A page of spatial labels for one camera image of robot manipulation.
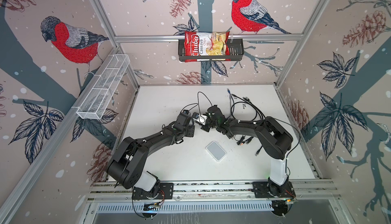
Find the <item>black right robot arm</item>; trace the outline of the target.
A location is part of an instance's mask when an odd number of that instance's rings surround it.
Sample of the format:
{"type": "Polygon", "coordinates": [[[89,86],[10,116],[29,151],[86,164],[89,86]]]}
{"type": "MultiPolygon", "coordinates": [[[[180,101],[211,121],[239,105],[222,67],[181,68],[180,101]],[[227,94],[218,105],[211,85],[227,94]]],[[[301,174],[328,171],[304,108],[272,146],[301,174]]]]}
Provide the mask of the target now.
{"type": "Polygon", "coordinates": [[[258,121],[227,119],[216,105],[208,108],[203,115],[194,113],[193,117],[202,125],[202,130],[207,132],[213,128],[229,139],[236,135],[257,138],[271,157],[268,181],[276,186],[283,186],[288,182],[286,156],[291,150],[293,137],[275,118],[266,117],[258,121]]]}

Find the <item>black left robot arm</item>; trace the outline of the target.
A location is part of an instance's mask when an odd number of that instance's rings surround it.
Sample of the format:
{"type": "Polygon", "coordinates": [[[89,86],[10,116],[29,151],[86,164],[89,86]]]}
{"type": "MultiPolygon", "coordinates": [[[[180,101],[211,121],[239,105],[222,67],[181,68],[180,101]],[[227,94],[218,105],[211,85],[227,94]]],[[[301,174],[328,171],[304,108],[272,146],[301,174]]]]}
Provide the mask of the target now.
{"type": "Polygon", "coordinates": [[[163,126],[156,134],[138,139],[127,137],[109,160],[106,172],[125,189],[136,187],[156,195],[160,180],[144,170],[147,158],[165,147],[181,144],[185,137],[193,137],[194,130],[194,120],[184,110],[176,121],[163,126]]]}

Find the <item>red cassava chips bag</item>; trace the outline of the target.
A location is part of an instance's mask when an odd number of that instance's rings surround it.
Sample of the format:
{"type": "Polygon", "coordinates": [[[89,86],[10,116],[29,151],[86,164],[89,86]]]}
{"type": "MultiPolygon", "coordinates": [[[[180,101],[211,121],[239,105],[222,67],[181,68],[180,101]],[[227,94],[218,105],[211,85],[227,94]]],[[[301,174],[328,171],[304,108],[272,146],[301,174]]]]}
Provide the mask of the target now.
{"type": "Polygon", "coordinates": [[[223,56],[230,55],[227,40],[230,32],[186,31],[184,36],[184,56],[223,56]]]}

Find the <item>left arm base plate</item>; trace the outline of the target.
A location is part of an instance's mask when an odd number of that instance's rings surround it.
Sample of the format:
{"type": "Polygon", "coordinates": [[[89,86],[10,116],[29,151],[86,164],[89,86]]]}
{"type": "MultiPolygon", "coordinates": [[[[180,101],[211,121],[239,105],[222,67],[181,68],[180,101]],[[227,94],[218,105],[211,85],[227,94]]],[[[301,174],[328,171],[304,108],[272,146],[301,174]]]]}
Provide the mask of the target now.
{"type": "Polygon", "coordinates": [[[157,182],[150,191],[134,187],[133,200],[171,200],[173,198],[174,184],[157,182]]]}

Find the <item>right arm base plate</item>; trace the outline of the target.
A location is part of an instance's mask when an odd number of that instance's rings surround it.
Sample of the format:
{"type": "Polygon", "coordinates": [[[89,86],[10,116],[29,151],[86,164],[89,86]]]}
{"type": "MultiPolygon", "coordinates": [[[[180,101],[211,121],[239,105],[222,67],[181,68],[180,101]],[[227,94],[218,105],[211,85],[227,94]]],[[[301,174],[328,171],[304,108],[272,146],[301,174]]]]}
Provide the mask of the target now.
{"type": "Polygon", "coordinates": [[[292,183],[287,180],[283,185],[279,186],[272,181],[253,182],[251,191],[257,199],[268,198],[296,198],[296,194],[292,183]]]}

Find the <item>white mesh wall shelf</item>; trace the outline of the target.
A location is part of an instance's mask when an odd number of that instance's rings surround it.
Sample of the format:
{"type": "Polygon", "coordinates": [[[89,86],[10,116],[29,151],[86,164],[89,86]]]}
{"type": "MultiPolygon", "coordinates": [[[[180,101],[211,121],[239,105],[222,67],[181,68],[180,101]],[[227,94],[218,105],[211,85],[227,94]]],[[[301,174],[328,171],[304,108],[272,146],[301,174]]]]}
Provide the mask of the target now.
{"type": "Polygon", "coordinates": [[[98,75],[97,81],[88,92],[82,104],[78,107],[76,113],[81,119],[102,119],[129,63],[130,60],[126,54],[109,56],[108,64],[102,73],[98,75]]]}

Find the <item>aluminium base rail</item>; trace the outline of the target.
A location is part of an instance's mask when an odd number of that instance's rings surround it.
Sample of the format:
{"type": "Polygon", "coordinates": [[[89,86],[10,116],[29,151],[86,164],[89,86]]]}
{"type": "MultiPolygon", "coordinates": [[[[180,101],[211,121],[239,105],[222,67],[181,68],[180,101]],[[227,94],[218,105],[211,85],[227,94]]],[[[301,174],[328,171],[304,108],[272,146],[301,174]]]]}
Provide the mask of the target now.
{"type": "Polygon", "coordinates": [[[189,201],[250,201],[250,200],[340,200],[334,182],[330,179],[290,180],[273,196],[267,181],[172,181],[161,183],[157,199],[167,202],[189,201]]]}

